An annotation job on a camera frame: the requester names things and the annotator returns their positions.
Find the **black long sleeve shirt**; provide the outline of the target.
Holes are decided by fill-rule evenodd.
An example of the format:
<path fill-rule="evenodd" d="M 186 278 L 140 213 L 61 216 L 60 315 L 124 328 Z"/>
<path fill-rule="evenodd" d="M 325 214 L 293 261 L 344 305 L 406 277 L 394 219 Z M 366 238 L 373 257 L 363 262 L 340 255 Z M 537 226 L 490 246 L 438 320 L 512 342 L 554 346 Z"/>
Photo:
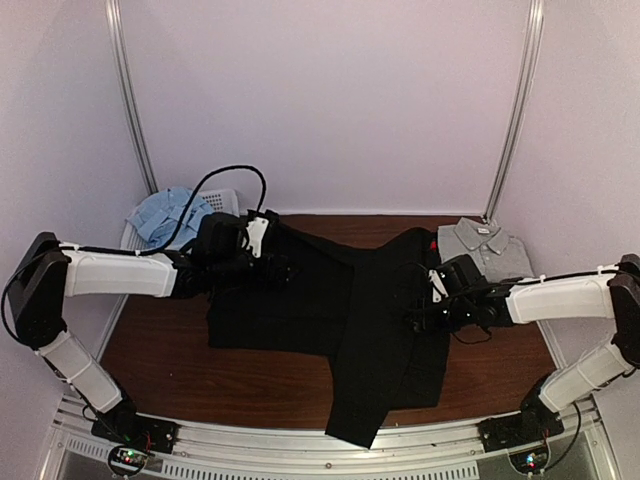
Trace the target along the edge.
<path fill-rule="evenodd" d="M 371 447 L 394 409 L 437 406 L 447 367 L 446 331 L 416 333 L 407 309 L 425 296 L 435 233 L 408 229 L 373 249 L 278 224 L 277 251 L 299 273 L 284 288 L 244 286 L 213 296 L 209 345 L 325 356 L 333 401 L 325 432 Z"/>

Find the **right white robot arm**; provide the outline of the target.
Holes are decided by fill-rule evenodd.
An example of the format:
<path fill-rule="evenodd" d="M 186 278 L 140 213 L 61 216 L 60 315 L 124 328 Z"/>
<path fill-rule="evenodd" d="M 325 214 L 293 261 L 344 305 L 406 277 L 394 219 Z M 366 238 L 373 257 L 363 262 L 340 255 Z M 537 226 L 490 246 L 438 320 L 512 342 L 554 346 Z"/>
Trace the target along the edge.
<path fill-rule="evenodd" d="M 456 333 L 468 325 L 485 331 L 542 324 L 556 331 L 593 323 L 603 339 L 544 377 L 513 419 L 519 440 L 535 440 L 551 415 L 639 368 L 639 257 L 590 271 L 490 281 L 461 255 L 425 273 L 427 292 L 407 309 L 417 333 Z"/>

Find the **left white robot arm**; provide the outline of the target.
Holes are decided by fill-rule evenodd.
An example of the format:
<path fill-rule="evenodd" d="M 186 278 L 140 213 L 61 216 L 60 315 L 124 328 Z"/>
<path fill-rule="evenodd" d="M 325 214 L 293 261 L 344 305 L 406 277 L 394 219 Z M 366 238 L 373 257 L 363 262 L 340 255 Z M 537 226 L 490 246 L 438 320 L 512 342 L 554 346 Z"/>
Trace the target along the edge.
<path fill-rule="evenodd" d="M 111 250 L 64 243 L 40 233 L 1 294 L 1 319 L 13 339 L 42 357 L 123 444 L 137 442 L 144 424 L 124 389 L 71 331 L 65 303 L 83 297 L 191 299 L 253 282 L 280 287 L 291 268 L 271 243 L 273 211 L 206 216 L 181 248 Z"/>

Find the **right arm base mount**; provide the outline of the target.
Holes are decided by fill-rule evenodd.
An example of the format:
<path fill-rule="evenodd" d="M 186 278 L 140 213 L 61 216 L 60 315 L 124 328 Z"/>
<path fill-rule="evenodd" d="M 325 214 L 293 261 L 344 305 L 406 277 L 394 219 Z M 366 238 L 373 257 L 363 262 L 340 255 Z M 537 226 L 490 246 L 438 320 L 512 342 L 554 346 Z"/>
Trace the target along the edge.
<path fill-rule="evenodd" d="M 539 379 L 520 404 L 520 410 L 502 417 L 490 417 L 477 427 L 486 453 L 507 450 L 511 466 L 517 473 L 533 476 L 545 472 L 551 464 L 549 439 L 564 432 L 557 412 L 540 400 L 548 375 Z"/>

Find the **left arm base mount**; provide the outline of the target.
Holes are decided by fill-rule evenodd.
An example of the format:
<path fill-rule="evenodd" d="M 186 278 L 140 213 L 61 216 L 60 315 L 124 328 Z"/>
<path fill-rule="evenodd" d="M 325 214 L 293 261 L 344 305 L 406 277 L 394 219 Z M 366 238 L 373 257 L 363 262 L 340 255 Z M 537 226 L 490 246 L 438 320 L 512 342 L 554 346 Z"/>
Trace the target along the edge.
<path fill-rule="evenodd" d="M 111 472 L 124 479 L 140 474 L 156 454 L 171 454 L 179 426 L 169 420 L 140 415 L 130 399 L 103 413 L 87 404 L 83 411 L 93 414 L 91 434 L 113 443 L 106 463 Z"/>

